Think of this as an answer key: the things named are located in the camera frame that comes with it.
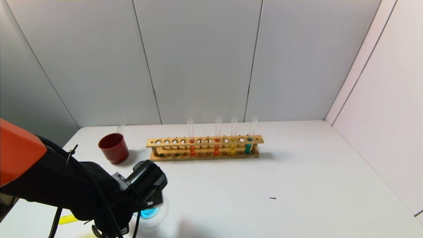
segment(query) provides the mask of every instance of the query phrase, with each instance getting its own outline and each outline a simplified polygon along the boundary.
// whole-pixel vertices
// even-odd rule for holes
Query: red liquid
[[[215,142],[220,142],[219,138],[214,139]],[[219,155],[219,146],[215,145],[214,146],[214,155]]]
[[[194,143],[195,140],[194,139],[190,139],[190,143]],[[195,146],[190,146],[190,154],[191,156],[196,156],[195,154]]]

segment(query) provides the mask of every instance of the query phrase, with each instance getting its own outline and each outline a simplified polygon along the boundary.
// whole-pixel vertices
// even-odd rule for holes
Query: test tube rack
[[[235,141],[230,136],[220,136],[220,142],[215,142],[216,137],[194,137],[194,143],[189,143],[189,138],[151,138],[147,141],[147,148],[151,148],[150,160],[152,161],[192,161],[231,158],[258,158],[257,144],[264,143],[260,135],[253,136],[249,141],[248,135],[235,136]],[[249,154],[245,153],[247,144],[252,144]],[[214,146],[219,145],[219,155],[214,154]],[[230,153],[230,145],[234,145],[235,153]],[[195,156],[190,154],[190,147],[195,146]]]

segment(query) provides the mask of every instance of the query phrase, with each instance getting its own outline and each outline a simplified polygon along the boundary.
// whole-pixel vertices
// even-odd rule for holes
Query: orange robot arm
[[[31,168],[47,152],[40,139],[0,118],[0,187]]]

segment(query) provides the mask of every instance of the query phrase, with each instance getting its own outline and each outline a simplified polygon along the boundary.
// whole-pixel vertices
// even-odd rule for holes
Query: red cup
[[[112,164],[124,162],[129,155],[124,136],[119,133],[103,137],[99,142],[99,148]]]

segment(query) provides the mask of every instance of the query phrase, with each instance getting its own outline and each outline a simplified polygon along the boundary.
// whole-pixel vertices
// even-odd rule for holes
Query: blue object
[[[155,216],[159,212],[160,207],[145,209],[141,211],[142,219],[149,219]]]
[[[253,138],[248,137],[247,140],[248,141],[253,141]],[[245,145],[245,152],[244,153],[248,155],[250,153],[250,149],[251,149],[251,144],[246,144]]]

